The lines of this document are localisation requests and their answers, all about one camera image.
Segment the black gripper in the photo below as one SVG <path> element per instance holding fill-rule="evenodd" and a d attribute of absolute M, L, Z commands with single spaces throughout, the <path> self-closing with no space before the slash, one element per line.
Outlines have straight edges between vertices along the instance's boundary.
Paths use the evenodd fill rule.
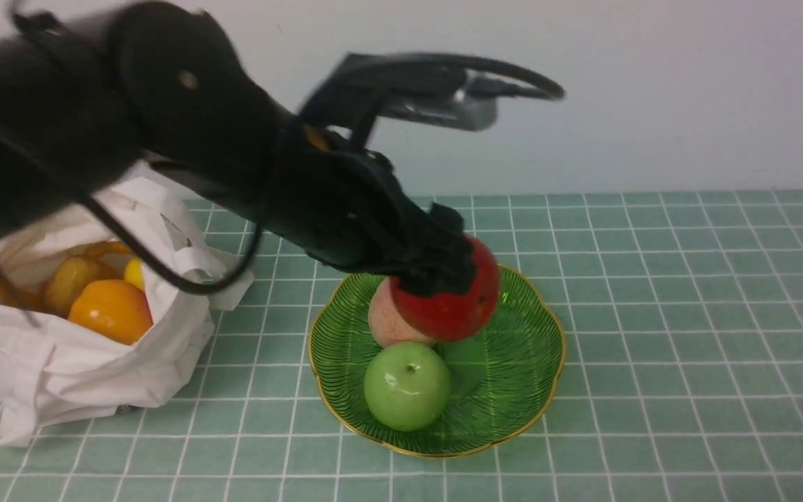
<path fill-rule="evenodd" d="M 477 277 L 455 210 L 421 209 L 385 158 L 322 149 L 303 128 L 283 134 L 283 237 L 339 271 L 398 277 L 420 298 L 465 295 Z"/>

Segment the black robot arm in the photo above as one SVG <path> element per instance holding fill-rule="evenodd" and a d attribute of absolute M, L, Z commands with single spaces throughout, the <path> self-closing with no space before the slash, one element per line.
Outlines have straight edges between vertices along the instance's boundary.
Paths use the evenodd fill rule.
<path fill-rule="evenodd" d="M 191 294 L 236 282 L 264 231 L 339 271 L 397 277 L 421 298 L 471 290 L 477 260 L 461 216 L 440 204 L 423 211 L 392 163 L 366 147 L 393 89 L 344 95 L 357 77 L 459 57 L 347 59 L 290 112 L 247 75 L 206 13 L 137 2 L 61 22 L 18 6 L 16 34 L 0 38 L 0 240 L 77 204 Z M 254 222 L 235 269 L 191 282 L 96 200 L 141 160 Z"/>

